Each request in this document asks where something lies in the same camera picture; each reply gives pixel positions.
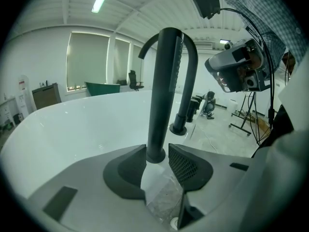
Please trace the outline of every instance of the faucet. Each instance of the faucet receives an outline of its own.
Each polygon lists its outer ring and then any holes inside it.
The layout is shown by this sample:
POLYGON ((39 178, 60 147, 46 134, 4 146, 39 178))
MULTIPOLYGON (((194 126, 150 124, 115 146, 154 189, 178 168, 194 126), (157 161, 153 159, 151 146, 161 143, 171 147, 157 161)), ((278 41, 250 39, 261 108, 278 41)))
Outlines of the faucet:
POLYGON ((146 150, 146 158, 151 163, 160 163, 166 155, 163 143, 173 105, 183 43, 189 55, 188 70, 179 112, 175 122, 169 127, 170 131, 176 135, 184 135, 187 131, 185 123, 198 64, 197 48, 194 42, 188 35, 175 28, 162 29, 151 37, 140 50, 139 58, 144 59, 150 47, 157 41, 146 150))

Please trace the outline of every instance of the brown cabinet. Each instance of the brown cabinet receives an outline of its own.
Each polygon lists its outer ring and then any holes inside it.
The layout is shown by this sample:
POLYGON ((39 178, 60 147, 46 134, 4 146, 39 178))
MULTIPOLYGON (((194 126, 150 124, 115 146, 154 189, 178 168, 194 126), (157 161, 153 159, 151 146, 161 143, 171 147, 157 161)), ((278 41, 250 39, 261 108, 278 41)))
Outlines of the brown cabinet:
POLYGON ((33 90, 32 95, 37 109, 61 103, 57 83, 33 90))

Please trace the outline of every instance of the person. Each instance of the person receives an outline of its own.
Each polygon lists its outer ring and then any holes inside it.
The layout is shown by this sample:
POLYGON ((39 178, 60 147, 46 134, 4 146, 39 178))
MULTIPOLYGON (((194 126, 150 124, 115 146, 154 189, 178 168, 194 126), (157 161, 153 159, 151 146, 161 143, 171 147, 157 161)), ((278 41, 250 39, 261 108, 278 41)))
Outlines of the person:
POLYGON ((214 106, 216 104, 214 92, 209 91, 207 94, 204 94, 202 98, 205 100, 205 102, 201 111, 201 116, 205 116, 207 119, 214 119, 214 117, 212 117, 212 111, 214 110, 214 106))
MULTIPOLYGON (((259 29, 270 51, 274 71, 278 69, 286 48, 295 57, 296 65, 293 72, 297 71, 297 66, 305 55, 309 40, 283 0, 225 0, 225 2, 250 18, 259 29)), ((257 34, 251 24, 244 17, 240 17, 244 24, 257 34)), ((254 54, 250 57, 251 68, 259 66, 260 59, 254 54)), ((266 63, 262 68, 266 80, 269 79, 268 64, 266 63)), ((291 131, 293 131, 292 123, 284 107, 281 106, 274 119, 269 137, 258 149, 272 145, 278 137, 291 131)))

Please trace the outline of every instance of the window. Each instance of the window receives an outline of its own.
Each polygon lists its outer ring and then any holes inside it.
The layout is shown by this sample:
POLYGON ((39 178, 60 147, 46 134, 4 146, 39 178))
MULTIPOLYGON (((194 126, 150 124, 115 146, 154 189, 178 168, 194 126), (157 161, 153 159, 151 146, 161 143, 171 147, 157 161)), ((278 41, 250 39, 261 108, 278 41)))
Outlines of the window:
POLYGON ((126 80, 129 48, 129 42, 115 40, 113 83, 117 83, 118 80, 126 80))
POLYGON ((141 48, 137 45, 133 46, 133 61, 132 61, 132 70, 135 71, 136 74, 136 81, 142 82, 143 77, 143 61, 139 58, 141 48))
POLYGON ((106 83, 109 37, 72 33, 67 52, 68 90, 80 89, 85 82, 106 83))

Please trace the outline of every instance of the drain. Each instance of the drain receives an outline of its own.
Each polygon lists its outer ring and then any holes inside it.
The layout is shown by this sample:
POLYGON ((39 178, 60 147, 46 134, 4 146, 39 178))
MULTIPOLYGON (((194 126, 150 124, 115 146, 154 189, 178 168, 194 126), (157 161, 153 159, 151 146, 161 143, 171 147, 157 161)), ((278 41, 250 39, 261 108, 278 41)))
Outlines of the drain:
POLYGON ((177 228, 177 224, 178 224, 178 217, 173 217, 170 221, 170 226, 174 229, 174 230, 178 230, 177 228))

